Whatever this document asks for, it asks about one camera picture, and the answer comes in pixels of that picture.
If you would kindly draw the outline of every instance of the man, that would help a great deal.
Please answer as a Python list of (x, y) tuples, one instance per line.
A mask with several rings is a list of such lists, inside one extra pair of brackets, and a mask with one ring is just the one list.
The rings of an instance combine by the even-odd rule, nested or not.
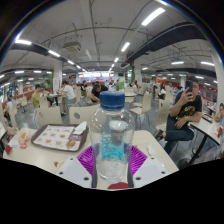
[(182, 88), (183, 88), (182, 86), (177, 86), (178, 92), (174, 93), (173, 95), (177, 96), (179, 93), (183, 92)]
[(61, 104), (63, 106), (63, 110), (64, 112), (62, 112), (62, 114), (66, 114), (66, 107), (65, 107), (65, 103), (66, 104), (73, 104), (75, 103), (75, 93), (73, 91), (73, 88), (68, 84), (68, 82), (66, 80), (64, 80), (62, 82), (62, 87), (63, 90), (61, 90), (62, 96), (64, 96), (62, 98)]
[(167, 119), (166, 131), (159, 130), (155, 135), (157, 141), (165, 139), (167, 141), (164, 150), (170, 154), (177, 141), (190, 141), (194, 138), (194, 133), (188, 128), (188, 122), (199, 123), (202, 116), (202, 102), (198, 95), (198, 80), (191, 76), (189, 81), (193, 82), (193, 92), (187, 93), (188, 89), (180, 92), (174, 106), (170, 110)]
[(97, 103), (99, 104), (100, 103), (100, 93), (103, 92), (103, 91), (108, 91), (108, 88), (104, 85), (100, 85), (99, 83), (96, 83), (94, 86), (93, 86), (93, 89), (92, 89), (92, 93), (91, 93), (91, 100), (93, 103)]
[(32, 95), (32, 102), (35, 108), (39, 108), (40, 107), (40, 95), (39, 93), (41, 92), (41, 88), (40, 88), (40, 84), (36, 84), (35, 86), (35, 91)]

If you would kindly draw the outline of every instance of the dining table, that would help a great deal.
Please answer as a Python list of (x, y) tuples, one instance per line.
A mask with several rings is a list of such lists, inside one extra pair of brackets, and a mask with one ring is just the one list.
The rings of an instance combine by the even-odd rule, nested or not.
[[(31, 135), (34, 135), (37, 131), (35, 129), (29, 130), (31, 131)], [(178, 171), (175, 163), (150, 132), (144, 130), (135, 131), (132, 144), (139, 150), (141, 150), (147, 157), (154, 156), (155, 158), (157, 158), (170, 174)], [(150, 147), (154, 150), (153, 155), (149, 154), (149, 151), (147, 149), (148, 145), (150, 145)], [(26, 149), (21, 149), (19, 146), (17, 146), (15, 148), (12, 148), (9, 154), (4, 152), (3, 158), (33, 165), (51, 174), (56, 174), (58, 169), (69, 157), (77, 157), (89, 146), (91, 146), (89, 134), (87, 135), (86, 141), (83, 146), (78, 151), (74, 152), (43, 148), (29, 142)], [(102, 180), (99, 174), (97, 175), (96, 189), (107, 190), (110, 184)], [(121, 182), (128, 183), (128, 168), (126, 169), (125, 175)]]

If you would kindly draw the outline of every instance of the shirt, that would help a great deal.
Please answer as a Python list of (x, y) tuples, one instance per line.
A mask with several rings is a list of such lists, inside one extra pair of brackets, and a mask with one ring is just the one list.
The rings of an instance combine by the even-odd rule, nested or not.
[[(177, 95), (174, 105), (180, 100), (181, 95), (182, 95), (182, 92)], [(169, 114), (168, 118), (175, 119), (175, 121), (177, 122), (182, 117), (194, 116), (196, 112), (202, 112), (202, 102), (201, 102), (201, 97), (199, 95), (196, 96), (193, 102), (188, 102), (185, 105), (183, 105), (180, 109), (180, 112), (178, 113), (176, 117), (171, 117)]]
[(73, 91), (73, 88), (69, 85), (66, 85), (64, 88), (64, 92), (66, 93), (66, 98), (71, 100), (75, 98), (75, 93)]
[(174, 96), (177, 96), (179, 93), (181, 93), (181, 92), (183, 92), (183, 90), (182, 89), (180, 89), (177, 93), (174, 93), (173, 95)]
[(100, 93), (103, 92), (103, 91), (108, 91), (108, 88), (104, 85), (100, 85), (101, 86), (101, 91), (100, 92), (97, 92), (96, 90), (92, 89), (92, 94), (97, 97), (97, 98), (100, 98)]
[(39, 106), (40, 106), (39, 99), (40, 99), (40, 95), (38, 93), (34, 92), (34, 94), (32, 96), (32, 102), (36, 108), (39, 108)]

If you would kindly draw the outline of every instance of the ceiling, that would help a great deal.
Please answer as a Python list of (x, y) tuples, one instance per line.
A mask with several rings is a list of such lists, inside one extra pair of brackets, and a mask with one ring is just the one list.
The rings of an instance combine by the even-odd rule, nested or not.
[[(142, 26), (144, 19), (159, 7), (166, 11), (147, 26)], [(217, 88), (213, 82), (216, 80), (215, 68), (201, 64), (201, 61), (212, 63), (210, 43), (191, 21), (158, 1), (67, 0), (36, 17), (18, 38), (29, 40), (32, 45), (12, 45), (0, 67), (1, 75), (5, 75), (0, 79), (0, 85), (12, 78), (20, 79), (21, 74), (15, 74), (18, 69), (25, 70), (24, 82), (28, 78), (38, 81), (49, 77), (46, 72), (52, 71), (55, 60), (58, 60), (48, 54), (48, 50), (53, 50), (61, 55), (59, 60), (63, 61), (63, 73), (67, 75), (80, 72), (67, 60), (88, 71), (108, 71), (114, 59), (119, 57), (113, 71), (126, 72), (128, 66), (122, 64), (136, 56), (134, 60), (141, 60), (142, 67), (147, 67), (142, 74), (167, 76), (172, 73), (173, 77), (179, 77), (180, 73), (197, 74), (205, 78), (200, 80), (202, 84), (210, 82)], [(80, 52), (63, 50), (66, 43), (74, 41), (81, 44)], [(121, 52), (126, 42), (130, 45)], [(176, 60), (182, 60), (184, 64), (172, 65), (171, 62)], [(35, 74), (32, 72), (35, 69), (43, 72)]]

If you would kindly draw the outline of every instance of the hand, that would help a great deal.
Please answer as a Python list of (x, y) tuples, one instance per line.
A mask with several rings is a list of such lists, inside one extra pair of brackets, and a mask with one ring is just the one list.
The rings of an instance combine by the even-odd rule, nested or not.
[(183, 127), (183, 125), (185, 125), (187, 122), (185, 117), (180, 118), (179, 121), (177, 121), (177, 123), (175, 124), (177, 129), (181, 129)]
[(193, 93), (192, 92), (187, 93), (188, 89), (189, 89), (189, 87), (187, 89), (185, 89), (184, 92), (181, 95), (180, 103), (182, 105), (185, 105), (188, 102), (192, 102), (193, 101)]

